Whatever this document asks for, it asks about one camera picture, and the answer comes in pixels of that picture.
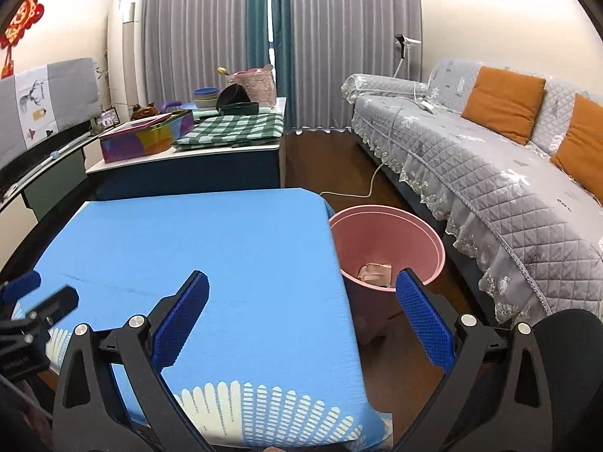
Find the white paper bag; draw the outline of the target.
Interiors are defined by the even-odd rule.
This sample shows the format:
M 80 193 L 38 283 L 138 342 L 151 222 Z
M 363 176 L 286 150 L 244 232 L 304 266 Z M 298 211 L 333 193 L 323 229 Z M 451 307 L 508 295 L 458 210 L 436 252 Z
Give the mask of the white paper bag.
M 386 263 L 369 262 L 360 268 L 358 279 L 367 285 L 389 288 L 392 286 L 392 266 Z

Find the pink trash bin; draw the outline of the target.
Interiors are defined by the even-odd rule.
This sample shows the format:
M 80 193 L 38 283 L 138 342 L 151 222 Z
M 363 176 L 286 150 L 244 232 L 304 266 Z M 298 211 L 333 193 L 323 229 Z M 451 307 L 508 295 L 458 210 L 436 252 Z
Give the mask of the pink trash bin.
M 402 312 L 395 289 L 399 272 L 410 268 L 425 285 L 432 283 L 445 266 L 444 243 L 420 217 L 385 205 L 343 209 L 330 217 L 329 226 L 357 341 L 366 345 Z M 392 266 L 392 286 L 376 287 L 358 279 L 360 268 L 369 262 Z

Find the dark green tv cabinet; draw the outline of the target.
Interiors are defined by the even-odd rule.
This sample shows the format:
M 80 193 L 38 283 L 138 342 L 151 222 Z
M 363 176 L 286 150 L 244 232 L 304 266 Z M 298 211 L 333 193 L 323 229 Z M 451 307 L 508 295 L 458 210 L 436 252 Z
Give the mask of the dark green tv cabinet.
M 1 159 L 1 212 L 20 201 L 40 220 L 86 181 L 85 149 L 96 143 L 92 121 L 86 121 Z

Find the blue table mat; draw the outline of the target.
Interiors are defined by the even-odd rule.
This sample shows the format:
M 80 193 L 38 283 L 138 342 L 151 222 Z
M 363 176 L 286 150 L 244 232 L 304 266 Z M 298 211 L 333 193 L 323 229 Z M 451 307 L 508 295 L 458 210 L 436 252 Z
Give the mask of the blue table mat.
M 389 415 L 365 392 L 325 200 L 303 189 L 86 203 L 35 266 L 25 316 L 64 286 L 80 297 L 46 352 L 58 370 L 78 324 L 119 328 L 208 277 L 208 302 L 162 376 L 214 445 L 297 449 L 385 445 Z

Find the grey quilted sofa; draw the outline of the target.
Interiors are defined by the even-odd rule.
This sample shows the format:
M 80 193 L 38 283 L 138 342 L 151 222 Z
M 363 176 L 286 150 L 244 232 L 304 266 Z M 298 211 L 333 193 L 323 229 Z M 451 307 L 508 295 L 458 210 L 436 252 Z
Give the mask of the grey quilted sofa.
M 342 96 L 353 132 L 445 224 L 470 286 L 497 321 L 602 311 L 602 204 L 552 158 L 582 87 L 548 78 L 530 139 L 463 118 L 481 64 L 445 59 L 426 83 L 355 73 Z

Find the grey covered television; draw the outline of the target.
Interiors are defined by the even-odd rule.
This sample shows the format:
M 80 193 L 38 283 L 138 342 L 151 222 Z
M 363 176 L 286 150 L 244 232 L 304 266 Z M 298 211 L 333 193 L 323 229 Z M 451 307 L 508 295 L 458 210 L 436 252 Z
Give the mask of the grey covered television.
M 87 57 L 45 64 L 2 79 L 2 166 L 100 115 L 96 69 L 96 60 Z

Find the colourful gift box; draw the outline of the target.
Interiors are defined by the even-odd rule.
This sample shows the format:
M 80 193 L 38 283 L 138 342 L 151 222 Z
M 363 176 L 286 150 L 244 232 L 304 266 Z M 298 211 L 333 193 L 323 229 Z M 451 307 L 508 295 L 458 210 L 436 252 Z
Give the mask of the colourful gift box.
M 120 125 L 99 137 L 106 163 L 134 159 L 167 151 L 194 127 L 190 110 L 181 110 Z

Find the brown teapot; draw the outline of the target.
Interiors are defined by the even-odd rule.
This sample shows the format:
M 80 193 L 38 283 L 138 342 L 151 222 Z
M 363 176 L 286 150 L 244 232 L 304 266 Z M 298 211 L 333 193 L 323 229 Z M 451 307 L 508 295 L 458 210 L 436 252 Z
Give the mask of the brown teapot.
M 149 105 L 142 106 L 135 104 L 132 109 L 131 119 L 132 121 L 139 121 L 142 118 L 151 118 L 151 116 L 158 115 L 159 111 L 151 102 Z

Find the dark blue side table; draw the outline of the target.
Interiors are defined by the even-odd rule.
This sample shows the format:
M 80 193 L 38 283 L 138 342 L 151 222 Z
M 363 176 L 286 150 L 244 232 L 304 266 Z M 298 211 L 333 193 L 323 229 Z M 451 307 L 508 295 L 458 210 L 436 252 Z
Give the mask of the dark blue side table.
M 118 200 L 285 186 L 285 138 L 265 144 L 164 152 L 86 170 L 95 198 Z

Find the green checked folded cloth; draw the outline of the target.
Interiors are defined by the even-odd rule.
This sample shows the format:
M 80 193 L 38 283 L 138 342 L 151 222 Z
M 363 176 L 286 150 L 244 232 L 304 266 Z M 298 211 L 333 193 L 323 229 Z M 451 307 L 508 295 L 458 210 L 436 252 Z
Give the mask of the green checked folded cloth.
M 186 151 L 260 145 L 280 139 L 283 133 L 284 118 L 279 113 L 220 115 L 201 121 L 173 147 Z

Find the orange cushion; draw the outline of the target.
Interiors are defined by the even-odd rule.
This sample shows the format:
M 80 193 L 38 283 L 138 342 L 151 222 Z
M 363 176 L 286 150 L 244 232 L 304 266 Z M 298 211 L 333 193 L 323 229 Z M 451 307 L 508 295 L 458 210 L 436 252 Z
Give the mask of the orange cushion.
M 536 124 L 545 86 L 544 78 L 481 66 L 461 116 L 525 146 Z
M 602 202 L 602 106 L 575 95 L 569 127 L 551 163 Z

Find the white standing air conditioner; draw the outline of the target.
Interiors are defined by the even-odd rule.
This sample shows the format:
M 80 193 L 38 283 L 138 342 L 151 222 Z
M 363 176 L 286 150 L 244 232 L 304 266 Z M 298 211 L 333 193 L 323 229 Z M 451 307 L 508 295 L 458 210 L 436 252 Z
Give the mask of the white standing air conditioner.
M 119 120 L 130 120 L 136 104 L 147 104 L 142 45 L 143 0 L 112 0 L 107 18 L 107 75 Z

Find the dark green tray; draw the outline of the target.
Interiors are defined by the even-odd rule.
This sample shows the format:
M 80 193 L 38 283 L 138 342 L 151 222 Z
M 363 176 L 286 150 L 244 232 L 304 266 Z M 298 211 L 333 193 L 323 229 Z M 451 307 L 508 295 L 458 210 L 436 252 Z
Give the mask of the dark green tray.
M 258 115 L 260 105 L 257 102 L 239 102 L 226 104 L 220 108 L 220 115 Z

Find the teal curtain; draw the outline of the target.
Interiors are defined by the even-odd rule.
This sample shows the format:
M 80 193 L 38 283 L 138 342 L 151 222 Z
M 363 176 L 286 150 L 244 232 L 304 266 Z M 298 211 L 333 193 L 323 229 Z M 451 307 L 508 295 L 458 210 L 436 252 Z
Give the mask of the teal curtain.
M 246 0 L 246 64 L 261 67 L 274 57 L 276 89 L 287 99 L 286 131 L 296 128 L 292 0 Z

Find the grey curtain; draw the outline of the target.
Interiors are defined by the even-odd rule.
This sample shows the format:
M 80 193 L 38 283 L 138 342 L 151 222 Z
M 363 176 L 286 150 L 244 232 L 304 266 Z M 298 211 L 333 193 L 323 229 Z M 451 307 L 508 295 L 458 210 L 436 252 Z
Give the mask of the grey curtain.
M 422 52 L 400 55 L 398 37 L 420 38 L 420 0 L 143 0 L 142 42 L 151 99 L 189 100 L 231 72 L 276 70 L 295 130 L 342 130 L 340 95 L 354 73 L 418 81 Z

